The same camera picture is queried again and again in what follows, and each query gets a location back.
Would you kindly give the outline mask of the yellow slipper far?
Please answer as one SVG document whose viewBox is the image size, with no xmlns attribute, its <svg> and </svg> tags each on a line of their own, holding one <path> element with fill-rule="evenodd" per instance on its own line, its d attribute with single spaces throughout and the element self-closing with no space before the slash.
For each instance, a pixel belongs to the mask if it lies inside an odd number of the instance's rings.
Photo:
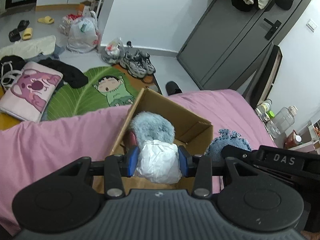
<svg viewBox="0 0 320 240">
<path fill-rule="evenodd" d="M 43 24 L 53 24 L 54 23 L 54 19 L 50 16 L 45 16 L 43 18 L 39 18 L 37 21 L 39 23 L 43 23 Z"/>
</svg>

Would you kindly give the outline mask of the brown cardboard box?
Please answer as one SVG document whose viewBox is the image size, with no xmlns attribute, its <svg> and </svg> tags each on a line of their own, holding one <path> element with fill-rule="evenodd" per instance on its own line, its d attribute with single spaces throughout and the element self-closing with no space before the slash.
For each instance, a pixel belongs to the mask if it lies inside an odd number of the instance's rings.
<svg viewBox="0 0 320 240">
<path fill-rule="evenodd" d="M 205 118 L 149 89 L 143 89 L 116 130 L 110 154 L 138 150 L 137 166 L 130 178 L 122 178 L 124 191 L 131 189 L 186 189 L 194 191 L 195 179 L 185 177 L 185 150 L 192 157 L 204 154 L 213 139 L 213 125 Z"/>
</svg>

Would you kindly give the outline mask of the grey door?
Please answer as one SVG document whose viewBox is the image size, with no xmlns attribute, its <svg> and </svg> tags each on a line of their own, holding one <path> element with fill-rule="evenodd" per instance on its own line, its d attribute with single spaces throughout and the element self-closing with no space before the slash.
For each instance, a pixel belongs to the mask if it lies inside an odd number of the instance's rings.
<svg viewBox="0 0 320 240">
<path fill-rule="evenodd" d="M 213 0 L 185 44 L 177 60 L 199 89 L 237 89 L 252 75 L 272 44 L 279 45 L 311 0 L 294 0 L 290 10 L 276 4 L 242 12 L 231 0 Z M 281 26 L 268 41 L 270 25 Z"/>
</svg>

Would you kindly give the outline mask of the grey sneaker right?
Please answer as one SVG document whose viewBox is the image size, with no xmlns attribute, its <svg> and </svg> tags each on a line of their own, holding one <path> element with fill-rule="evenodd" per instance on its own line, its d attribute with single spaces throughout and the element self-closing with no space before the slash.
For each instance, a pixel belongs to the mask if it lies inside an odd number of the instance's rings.
<svg viewBox="0 0 320 240">
<path fill-rule="evenodd" d="M 153 75 L 156 72 L 155 67 L 151 63 L 149 53 L 144 53 L 141 50 L 137 50 L 136 57 L 138 61 L 142 64 L 142 67 L 146 70 L 148 75 Z"/>
</svg>

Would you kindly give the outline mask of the black clothing on floor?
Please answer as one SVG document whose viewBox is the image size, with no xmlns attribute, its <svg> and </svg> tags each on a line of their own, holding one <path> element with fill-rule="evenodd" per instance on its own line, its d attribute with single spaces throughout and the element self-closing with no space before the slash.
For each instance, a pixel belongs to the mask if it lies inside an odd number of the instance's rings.
<svg viewBox="0 0 320 240">
<path fill-rule="evenodd" d="M 78 89 L 88 84 L 88 77 L 78 68 L 61 62 L 47 58 L 40 60 L 38 64 L 49 67 L 63 74 L 63 81 L 68 83 L 72 88 Z"/>
</svg>

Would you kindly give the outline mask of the pink bear laptop bag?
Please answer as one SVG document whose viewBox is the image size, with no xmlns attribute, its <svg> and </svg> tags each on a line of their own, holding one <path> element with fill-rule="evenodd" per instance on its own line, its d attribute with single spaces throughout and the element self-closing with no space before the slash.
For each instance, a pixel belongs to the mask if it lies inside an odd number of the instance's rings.
<svg viewBox="0 0 320 240">
<path fill-rule="evenodd" d="M 22 121 L 39 122 L 63 74 L 36 62 L 1 77 L 1 111 Z"/>
</svg>

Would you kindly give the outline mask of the black slipper pair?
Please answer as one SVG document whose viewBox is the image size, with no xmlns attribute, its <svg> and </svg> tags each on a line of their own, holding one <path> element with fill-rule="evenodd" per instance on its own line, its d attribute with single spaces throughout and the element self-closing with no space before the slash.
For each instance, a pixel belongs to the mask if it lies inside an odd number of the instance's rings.
<svg viewBox="0 0 320 240">
<path fill-rule="evenodd" d="M 17 28 L 13 29 L 9 32 L 9 40 L 10 42 L 16 42 L 21 39 L 20 32 L 24 31 L 28 25 L 30 24 L 29 20 L 21 20 L 17 26 Z"/>
</svg>

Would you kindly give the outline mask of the small clear trash bag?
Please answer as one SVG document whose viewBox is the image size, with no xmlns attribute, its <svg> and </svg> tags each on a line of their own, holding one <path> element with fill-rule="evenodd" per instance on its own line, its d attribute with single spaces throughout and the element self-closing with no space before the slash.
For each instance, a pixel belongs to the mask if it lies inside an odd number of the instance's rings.
<svg viewBox="0 0 320 240">
<path fill-rule="evenodd" d="M 121 38 L 109 42 L 101 52 L 101 59 L 109 65 L 118 64 L 124 56 L 124 46 Z"/>
</svg>

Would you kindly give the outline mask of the black drawstring bag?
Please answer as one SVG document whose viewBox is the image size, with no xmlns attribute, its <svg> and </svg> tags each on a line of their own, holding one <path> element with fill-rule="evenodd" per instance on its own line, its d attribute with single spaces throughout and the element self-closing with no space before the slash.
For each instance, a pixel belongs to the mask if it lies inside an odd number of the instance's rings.
<svg viewBox="0 0 320 240">
<path fill-rule="evenodd" d="M 1 87 L 7 91 L 14 80 L 22 74 L 25 60 L 19 56 L 4 56 L 1 59 Z"/>
</svg>

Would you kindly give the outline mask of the large white plastic bag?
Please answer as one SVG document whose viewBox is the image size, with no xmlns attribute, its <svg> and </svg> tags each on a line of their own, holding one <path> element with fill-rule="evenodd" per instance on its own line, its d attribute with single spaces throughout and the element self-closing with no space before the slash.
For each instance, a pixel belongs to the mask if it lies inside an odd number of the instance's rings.
<svg viewBox="0 0 320 240">
<path fill-rule="evenodd" d="M 66 48 L 75 53 L 87 53 L 99 43 L 98 20 L 94 11 L 89 16 L 81 16 L 71 24 Z"/>
</svg>

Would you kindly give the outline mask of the yellow slipper near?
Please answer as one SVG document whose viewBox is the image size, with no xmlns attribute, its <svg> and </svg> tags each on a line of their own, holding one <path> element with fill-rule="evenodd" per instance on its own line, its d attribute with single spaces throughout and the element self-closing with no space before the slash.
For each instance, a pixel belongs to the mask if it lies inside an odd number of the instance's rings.
<svg viewBox="0 0 320 240">
<path fill-rule="evenodd" d="M 31 39 L 33 36 L 33 29 L 32 28 L 26 28 L 23 32 L 23 35 L 22 35 L 22 40 L 26 41 L 26 40 L 29 40 Z"/>
</svg>

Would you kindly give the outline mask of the white soft item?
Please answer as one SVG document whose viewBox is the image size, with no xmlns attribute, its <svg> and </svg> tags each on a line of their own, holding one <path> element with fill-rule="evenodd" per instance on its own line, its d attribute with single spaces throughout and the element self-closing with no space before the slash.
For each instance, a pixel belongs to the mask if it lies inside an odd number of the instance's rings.
<svg viewBox="0 0 320 240">
<path fill-rule="evenodd" d="M 142 143 L 135 176 L 156 184 L 175 184 L 181 179 L 178 146 L 159 140 Z"/>
</svg>

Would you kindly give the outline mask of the fluffy blue plush item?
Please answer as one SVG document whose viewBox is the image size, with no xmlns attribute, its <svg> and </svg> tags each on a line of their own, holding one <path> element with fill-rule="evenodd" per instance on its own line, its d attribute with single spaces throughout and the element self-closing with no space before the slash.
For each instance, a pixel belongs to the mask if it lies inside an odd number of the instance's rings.
<svg viewBox="0 0 320 240">
<path fill-rule="evenodd" d="M 136 136 L 140 148 L 145 141 L 158 140 L 172 144 L 175 139 L 175 128 L 171 122 L 151 112 L 138 113 L 130 121 L 129 130 Z"/>
</svg>

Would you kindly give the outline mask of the folded board against wall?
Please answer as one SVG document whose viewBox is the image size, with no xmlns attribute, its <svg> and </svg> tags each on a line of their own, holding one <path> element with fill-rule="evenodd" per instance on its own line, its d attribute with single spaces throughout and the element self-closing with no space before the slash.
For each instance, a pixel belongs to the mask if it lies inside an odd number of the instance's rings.
<svg viewBox="0 0 320 240">
<path fill-rule="evenodd" d="M 255 72 L 246 92 L 245 98 L 253 109 L 268 99 L 283 59 L 280 47 L 274 44 L 272 46 L 260 68 Z"/>
</svg>

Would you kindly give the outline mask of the blue knitted cloth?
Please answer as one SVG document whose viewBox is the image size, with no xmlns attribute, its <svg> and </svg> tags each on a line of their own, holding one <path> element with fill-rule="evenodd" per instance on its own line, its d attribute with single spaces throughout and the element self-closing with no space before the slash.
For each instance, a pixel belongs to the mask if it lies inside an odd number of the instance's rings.
<svg viewBox="0 0 320 240">
<path fill-rule="evenodd" d="M 212 140 L 204 152 L 204 155 L 209 156 L 213 162 L 220 162 L 222 160 L 221 151 L 228 145 L 235 146 L 246 151 L 252 150 L 249 142 L 236 131 L 220 129 L 219 135 L 219 137 Z"/>
</svg>

